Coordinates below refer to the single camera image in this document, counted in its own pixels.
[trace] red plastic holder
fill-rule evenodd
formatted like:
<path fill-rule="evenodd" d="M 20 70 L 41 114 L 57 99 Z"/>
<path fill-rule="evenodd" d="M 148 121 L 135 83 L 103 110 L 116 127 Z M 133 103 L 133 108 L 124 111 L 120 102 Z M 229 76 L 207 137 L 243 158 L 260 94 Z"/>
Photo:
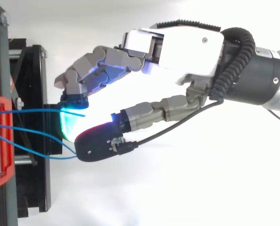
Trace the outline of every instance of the red plastic holder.
<path fill-rule="evenodd" d="M 11 100 L 0 97 L 0 112 L 11 111 Z M 12 126 L 12 114 L 0 114 L 0 125 Z M 0 136 L 13 141 L 11 129 L 0 128 Z M 0 186 L 6 183 L 14 175 L 14 150 L 11 144 L 0 140 Z"/>

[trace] blue light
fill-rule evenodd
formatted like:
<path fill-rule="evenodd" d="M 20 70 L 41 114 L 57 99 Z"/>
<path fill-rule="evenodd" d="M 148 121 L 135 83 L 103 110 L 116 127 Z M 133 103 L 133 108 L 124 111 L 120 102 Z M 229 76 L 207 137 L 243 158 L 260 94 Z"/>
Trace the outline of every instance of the blue light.
<path fill-rule="evenodd" d="M 70 142 L 74 142 L 76 137 L 87 129 L 113 121 L 110 114 L 93 112 L 89 108 L 69 109 L 62 107 L 61 110 L 85 115 L 85 117 L 79 117 L 63 112 L 60 113 L 63 135 Z"/>

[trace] black metal frame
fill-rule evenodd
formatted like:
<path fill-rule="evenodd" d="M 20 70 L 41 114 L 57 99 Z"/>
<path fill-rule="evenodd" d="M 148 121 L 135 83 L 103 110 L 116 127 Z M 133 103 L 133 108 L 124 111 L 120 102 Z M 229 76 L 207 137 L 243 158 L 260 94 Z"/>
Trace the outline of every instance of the black metal frame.
<path fill-rule="evenodd" d="M 0 16 L 5 12 L 0 7 Z M 0 21 L 0 96 L 11 99 L 8 30 Z M 16 179 L 0 186 L 0 226 L 17 226 Z"/>
<path fill-rule="evenodd" d="M 59 108 L 47 104 L 47 85 L 43 47 L 26 47 L 25 40 L 8 40 L 7 24 L 2 23 L 0 7 L 0 96 L 13 100 L 20 97 L 24 109 Z M 9 49 L 21 49 L 17 60 L 9 59 Z M 11 91 L 10 78 L 13 75 L 15 87 Z M 62 139 L 59 114 L 29 113 L 13 114 L 13 124 L 50 133 Z M 14 142 L 46 155 L 61 154 L 62 146 L 48 137 L 14 130 Z M 23 154 L 15 148 L 15 155 Z M 0 186 L 0 226 L 17 226 L 18 217 L 27 217 L 29 207 L 39 207 L 46 212 L 51 207 L 49 160 L 30 155 L 32 164 L 16 165 L 16 176 Z"/>
<path fill-rule="evenodd" d="M 20 97 L 24 109 L 59 108 L 58 105 L 47 104 L 47 84 L 44 48 L 40 45 L 26 46 L 25 39 L 14 39 L 9 49 L 21 49 L 19 59 L 10 59 L 10 72 L 15 88 L 12 91 L 13 107 Z M 14 126 L 26 127 L 52 134 L 62 139 L 59 114 L 57 113 L 24 113 L 13 117 Z M 14 132 L 15 143 L 29 146 L 32 150 L 45 155 L 62 154 L 62 146 L 54 140 L 32 133 Z M 15 148 L 15 155 L 25 154 Z M 32 164 L 16 165 L 16 190 L 18 217 L 28 216 L 29 207 L 39 207 L 46 212 L 51 207 L 50 194 L 50 161 L 30 155 Z"/>

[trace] robotic hand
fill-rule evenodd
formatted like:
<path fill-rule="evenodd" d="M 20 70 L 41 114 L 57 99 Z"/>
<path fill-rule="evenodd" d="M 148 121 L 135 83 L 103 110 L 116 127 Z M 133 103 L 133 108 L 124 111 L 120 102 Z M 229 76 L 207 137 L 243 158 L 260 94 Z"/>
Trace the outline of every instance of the robotic hand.
<path fill-rule="evenodd" d="M 88 95 L 130 72 L 170 72 L 178 84 L 189 83 L 185 96 L 137 104 L 84 131 L 74 142 L 77 157 L 99 161 L 130 152 L 224 99 L 280 111 L 280 51 L 256 47 L 244 29 L 220 29 L 178 20 L 132 30 L 119 47 L 98 46 L 58 76 L 55 87 L 65 89 L 61 102 L 67 108 L 88 107 Z M 204 106 L 208 96 L 216 102 Z M 124 140 L 123 133 L 159 121 L 178 122 L 142 141 Z"/>

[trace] black connector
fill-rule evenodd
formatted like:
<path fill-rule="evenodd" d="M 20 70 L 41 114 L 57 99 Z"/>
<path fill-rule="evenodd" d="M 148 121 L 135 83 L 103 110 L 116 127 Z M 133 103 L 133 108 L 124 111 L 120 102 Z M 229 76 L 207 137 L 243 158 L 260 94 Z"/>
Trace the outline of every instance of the black connector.
<path fill-rule="evenodd" d="M 125 142 L 125 143 L 118 144 L 116 146 L 118 155 L 122 155 L 122 154 L 125 154 L 128 152 L 131 152 L 137 147 L 138 147 L 137 141 Z"/>

